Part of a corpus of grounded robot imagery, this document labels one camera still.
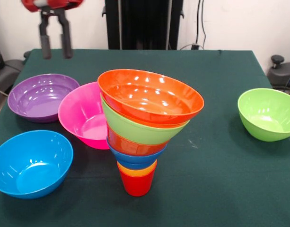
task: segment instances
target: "green bowl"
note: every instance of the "green bowl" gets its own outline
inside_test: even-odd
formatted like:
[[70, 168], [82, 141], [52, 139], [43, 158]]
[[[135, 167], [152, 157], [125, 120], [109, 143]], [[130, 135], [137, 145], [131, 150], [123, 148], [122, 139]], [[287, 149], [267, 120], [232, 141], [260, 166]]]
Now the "green bowl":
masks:
[[160, 144], [178, 134], [188, 123], [175, 128], [155, 128], [133, 122], [115, 112], [102, 98], [103, 110], [109, 127], [127, 140], [141, 144]]
[[239, 97], [238, 110], [255, 138], [272, 142], [290, 137], [290, 95], [269, 88], [251, 89]]

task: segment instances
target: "dark green table cover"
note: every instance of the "dark green table cover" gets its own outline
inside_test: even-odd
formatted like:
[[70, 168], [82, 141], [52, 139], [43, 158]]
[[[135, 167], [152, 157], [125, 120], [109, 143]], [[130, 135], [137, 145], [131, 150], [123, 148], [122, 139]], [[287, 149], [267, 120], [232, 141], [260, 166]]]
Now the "dark green table cover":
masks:
[[46, 197], [20, 200], [0, 193], [0, 227], [290, 226], [290, 138], [258, 141], [238, 116], [242, 92], [270, 87], [251, 51], [76, 50], [65, 60], [55, 50], [48, 61], [34, 50], [16, 83], [62, 73], [83, 85], [118, 68], [174, 77], [205, 99], [203, 111], [159, 158], [150, 192], [138, 198], [125, 192], [109, 150], [84, 145], [58, 122], [28, 122], [5, 105], [0, 144], [25, 131], [54, 130], [72, 142], [74, 161], [64, 183]]

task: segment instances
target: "plastic bowl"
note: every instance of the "plastic bowl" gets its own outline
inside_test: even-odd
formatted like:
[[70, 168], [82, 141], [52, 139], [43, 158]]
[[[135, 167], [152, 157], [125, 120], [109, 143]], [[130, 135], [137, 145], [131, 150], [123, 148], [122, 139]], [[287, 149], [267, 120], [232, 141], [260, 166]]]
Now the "plastic bowl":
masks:
[[16, 85], [9, 94], [8, 106], [17, 115], [32, 122], [58, 120], [62, 99], [79, 87], [76, 80], [61, 74], [43, 74]]
[[238, 109], [255, 138], [271, 142], [290, 137], [290, 95], [269, 88], [251, 89], [239, 97]]
[[111, 152], [114, 154], [116, 160], [124, 167], [132, 170], [139, 170], [144, 169], [152, 165], [156, 159], [164, 152], [167, 146], [165, 146], [160, 152], [154, 155], [147, 155], [147, 156], [132, 156], [132, 155], [125, 155], [117, 150], [114, 150], [110, 146]]
[[0, 191], [35, 199], [55, 190], [73, 159], [70, 142], [53, 131], [29, 131], [0, 146]]
[[107, 124], [97, 82], [70, 92], [59, 107], [62, 126], [92, 148], [109, 149]]
[[153, 155], [160, 152], [168, 143], [168, 141], [157, 145], [135, 143], [117, 135], [110, 127], [108, 127], [108, 141], [113, 149], [133, 156]]
[[181, 125], [186, 123], [186, 122], [183, 122], [183, 123], [179, 123], [179, 124], [155, 124], [155, 123], [150, 123], [150, 122], [142, 121], [142, 120], [139, 120], [139, 119], [135, 119], [135, 118], [127, 116], [127, 115], [125, 115], [123, 113], [119, 113], [119, 112], [117, 112], [117, 113], [120, 114], [121, 116], [133, 121], [133, 122], [136, 122], [136, 123], [139, 123], [139, 124], [143, 124], [143, 125], [147, 125], [147, 126], [150, 126], [150, 127], [155, 127], [155, 128], [175, 128], [175, 127], [179, 127], [179, 126], [181, 126]]
[[117, 162], [117, 167], [120, 169], [120, 171], [124, 172], [125, 174], [129, 176], [145, 176], [145, 175], [148, 175], [153, 169], [155, 169], [157, 164], [158, 164], [158, 161], [155, 160], [155, 162], [147, 168], [133, 170], [133, 169], [128, 169], [122, 166], [121, 163]]
[[165, 143], [178, 134], [188, 123], [176, 128], [154, 128], [133, 122], [115, 112], [103, 100], [103, 110], [109, 127], [121, 137], [141, 144]]
[[98, 84], [107, 103], [118, 113], [155, 124], [180, 124], [204, 106], [202, 96], [176, 79], [142, 70], [110, 70]]

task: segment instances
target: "white wall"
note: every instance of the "white wall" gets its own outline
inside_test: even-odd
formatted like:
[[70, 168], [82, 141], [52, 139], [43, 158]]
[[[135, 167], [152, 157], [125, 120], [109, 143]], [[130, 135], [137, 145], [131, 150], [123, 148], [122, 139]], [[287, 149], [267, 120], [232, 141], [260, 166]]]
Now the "white wall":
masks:
[[[66, 12], [70, 21], [73, 48], [108, 49], [103, 0], [85, 0], [79, 8]], [[40, 14], [30, 13], [21, 0], [0, 0], [0, 49], [4, 59], [23, 58], [23, 53], [40, 48]], [[60, 48], [62, 27], [51, 17], [48, 35], [52, 48]]]
[[[184, 1], [179, 47], [195, 42], [197, 3]], [[204, 25], [206, 49], [253, 50], [265, 72], [273, 54], [290, 61], [290, 0], [205, 0]]]
[[[73, 48], [108, 48], [103, 6], [103, 0], [84, 0], [67, 12]], [[195, 41], [196, 7], [197, 0], [185, 0], [178, 47]], [[52, 47], [59, 48], [61, 27], [55, 18], [50, 22]], [[265, 71], [272, 54], [290, 61], [290, 0], [205, 0], [204, 22], [206, 49], [253, 50]], [[20, 0], [0, 0], [0, 49], [6, 60], [40, 47], [39, 23], [39, 13], [27, 11]]]

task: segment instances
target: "stacked cups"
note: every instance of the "stacked cups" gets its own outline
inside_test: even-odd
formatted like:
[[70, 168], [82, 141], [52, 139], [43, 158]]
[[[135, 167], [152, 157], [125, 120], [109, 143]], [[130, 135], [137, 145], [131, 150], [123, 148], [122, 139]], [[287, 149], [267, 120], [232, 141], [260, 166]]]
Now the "stacked cups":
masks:
[[125, 190], [142, 196], [151, 187], [157, 158], [204, 106], [192, 87], [157, 73], [111, 70], [101, 74], [107, 142]]

